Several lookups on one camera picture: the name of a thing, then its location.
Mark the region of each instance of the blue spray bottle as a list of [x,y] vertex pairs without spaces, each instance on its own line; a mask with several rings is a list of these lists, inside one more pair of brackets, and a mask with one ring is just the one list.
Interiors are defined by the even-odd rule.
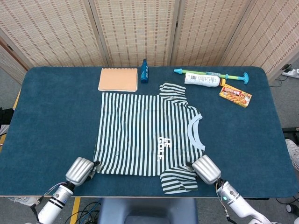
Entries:
[[146,63],[146,59],[144,59],[141,66],[141,83],[148,83],[148,82],[149,82],[149,68],[148,68],[148,64]]

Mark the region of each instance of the bottle cap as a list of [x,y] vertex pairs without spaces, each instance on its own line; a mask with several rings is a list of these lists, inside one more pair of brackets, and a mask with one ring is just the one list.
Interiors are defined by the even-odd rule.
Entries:
[[183,70],[182,69],[175,69],[173,70],[174,72],[178,73],[178,74],[182,74],[183,73]]
[[220,79],[219,86],[224,86],[225,83],[226,83],[225,79],[221,78],[221,79]]

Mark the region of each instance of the cable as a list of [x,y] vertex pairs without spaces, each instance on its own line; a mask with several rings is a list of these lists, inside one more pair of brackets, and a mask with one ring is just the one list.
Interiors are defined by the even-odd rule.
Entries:
[[294,196],[293,196],[293,198],[294,198],[295,200],[292,201],[292,202],[289,202],[289,203],[280,202],[277,198],[275,198],[275,200],[276,200],[278,203],[280,203],[280,204],[292,204],[292,203],[294,203],[295,201],[299,202],[299,198],[295,198]]
[[237,224],[234,220],[230,219],[230,217],[226,217],[228,219],[229,222],[233,223],[233,224]]
[[64,224],[66,224],[66,223],[67,223],[67,221],[68,221],[70,218],[72,218],[72,216],[74,216],[74,215],[76,215],[76,214],[78,214],[78,213],[80,213],[80,212],[86,212],[86,213],[88,213],[88,211],[78,211],[78,212],[76,212],[76,213],[72,214],[71,216],[69,216],[69,217],[67,218],[67,220],[65,221],[65,223],[64,223]]
[[[91,203],[89,203],[88,205],[86,205],[86,206],[83,208],[83,211],[85,211],[89,205],[91,205],[91,204],[96,204],[96,203],[97,203],[97,202],[91,202]],[[81,222],[81,218],[82,218],[82,213],[81,213],[80,218],[79,218],[79,223]]]
[[[90,210],[87,210],[88,206],[90,206],[91,204],[96,204],[96,205],[93,206]],[[85,220],[87,217],[89,217],[90,220],[87,220],[85,224],[96,224],[96,222],[97,222],[97,220],[98,220],[98,216],[99,216],[99,212],[100,212],[100,210],[94,210],[94,209],[95,209],[95,207],[96,207],[98,204],[101,205],[101,204],[100,204],[100,200],[99,200],[98,202],[91,202],[91,203],[89,203],[88,205],[86,205],[86,206],[84,207],[83,210],[78,211],[78,212],[72,214],[71,216],[69,216],[69,217],[67,218],[67,220],[65,221],[64,224],[66,224],[66,223],[70,220],[70,218],[71,218],[73,215],[78,214],[78,213],[80,213],[80,217],[76,220],[75,224],[84,223],[84,220]]]
[[[87,213],[87,215],[89,215],[99,203],[100,203],[100,200],[93,206],[92,209],[90,209],[90,211]],[[84,222],[84,220],[87,218],[87,215],[85,215],[84,219],[82,220],[82,222],[80,224],[82,224]]]
[[58,183],[58,184],[55,184],[53,187],[51,187],[45,194],[44,196],[48,195],[49,193],[51,193],[51,191],[53,191],[55,189],[55,187],[57,187],[58,185],[61,185],[65,182],[61,182],[61,183]]
[[227,213],[228,213],[228,210],[226,209],[226,207],[225,207],[225,205],[223,204],[222,200],[219,198],[219,194],[218,194],[218,192],[217,192],[217,187],[218,187],[218,183],[216,183],[216,185],[215,185],[216,194],[217,194],[218,200],[220,201],[220,203],[222,204],[222,206],[223,206],[224,209],[225,209],[225,210],[224,210],[225,213],[227,214]]
[[215,184],[215,190],[216,190],[216,194],[217,194],[218,200],[220,201],[220,203],[221,203],[222,206],[224,207],[224,212],[225,212],[226,219],[227,219],[229,222],[233,223],[233,224],[237,224],[234,220],[230,219],[229,214],[228,214],[228,210],[227,210],[227,208],[225,207],[225,205],[224,205],[224,203],[223,203],[223,201],[222,201],[223,181],[221,181],[221,191],[220,191],[221,199],[219,198],[219,194],[218,194],[218,192],[217,192],[217,187],[218,187],[218,182],[216,182],[216,184]]
[[282,82],[287,80],[288,79],[288,76],[285,78],[285,79],[281,79],[280,77],[278,77],[277,79],[275,79],[275,81],[279,81],[279,84],[278,85],[269,85],[269,87],[281,87],[282,86]]

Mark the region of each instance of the table surface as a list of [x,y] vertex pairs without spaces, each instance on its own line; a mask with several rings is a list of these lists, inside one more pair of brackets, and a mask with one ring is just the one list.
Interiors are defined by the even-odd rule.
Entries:
[[[159,85],[186,87],[190,105],[203,119],[199,134],[205,153],[244,197],[287,197],[298,191],[265,72],[257,67],[184,67],[242,76],[227,83],[253,95],[247,108],[219,97],[220,88],[184,85],[173,67],[149,67],[149,83],[134,94],[157,95]],[[0,195],[42,195],[65,181],[78,156],[93,159],[99,131],[101,67],[39,67],[25,76],[19,102],[0,154]],[[75,188],[77,196],[214,197],[214,187],[165,195],[160,177],[100,175]]]

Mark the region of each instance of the black cable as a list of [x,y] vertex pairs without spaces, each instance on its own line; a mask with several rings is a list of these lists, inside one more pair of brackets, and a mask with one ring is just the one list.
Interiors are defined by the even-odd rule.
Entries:
[[78,211],[78,212],[76,212],[76,213],[74,213],[74,214],[72,214],[71,216],[69,216],[68,218],[67,218],[67,220],[65,221],[65,223],[64,224],[66,224],[67,223],[67,221],[72,217],[72,216],[74,216],[74,215],[76,215],[76,214],[78,214],[78,213],[80,213],[80,212],[86,212],[86,213],[88,213],[88,211]]
[[280,77],[278,77],[277,79],[275,79],[275,81],[279,81],[279,84],[278,85],[269,85],[269,87],[281,87],[282,86],[282,82],[287,80],[288,79],[288,76],[285,78],[285,79],[281,79]]
[[[89,213],[88,215],[90,216],[90,218],[91,218],[91,221],[93,221],[94,219],[93,219],[93,216],[91,215],[91,213],[93,213],[93,212],[99,212],[99,210],[94,210],[94,211],[84,211],[84,212],[86,212],[86,213]],[[75,222],[75,224],[76,223],[81,223],[81,218],[78,218],[77,220],[76,220],[76,222]]]
[[[86,209],[87,209],[87,207],[88,207],[89,205],[91,205],[91,204],[96,204],[96,203],[98,203],[98,202],[91,202],[91,203],[89,203],[88,205],[86,205],[86,206],[83,208],[83,211],[86,211]],[[81,218],[83,218],[82,213],[81,213],[80,218],[79,218],[79,223],[81,222]]]
[[294,198],[297,202],[299,202],[299,198],[295,198],[294,196],[293,196],[293,198]]
[[285,81],[285,80],[287,80],[288,79],[288,76],[285,78],[285,79],[281,79],[281,81]]
[[100,210],[97,210],[97,213],[95,214],[94,219],[93,219],[93,221],[96,222],[96,223],[98,223],[99,213],[100,213]]
[[95,221],[88,221],[87,223],[85,223],[85,224],[98,224],[97,222],[95,222]]
[[228,217],[226,217],[227,218],[227,220],[230,222],[230,223],[233,223],[233,224],[237,224],[234,220],[232,220],[232,219],[230,219],[230,217],[228,216]]
[[292,203],[294,203],[295,201],[299,202],[299,201],[298,201],[299,198],[295,198],[294,196],[293,196],[293,198],[294,198],[295,200],[292,201],[292,202],[288,202],[288,203],[280,202],[277,198],[275,198],[275,200],[276,200],[278,203],[280,203],[280,204],[292,204]]

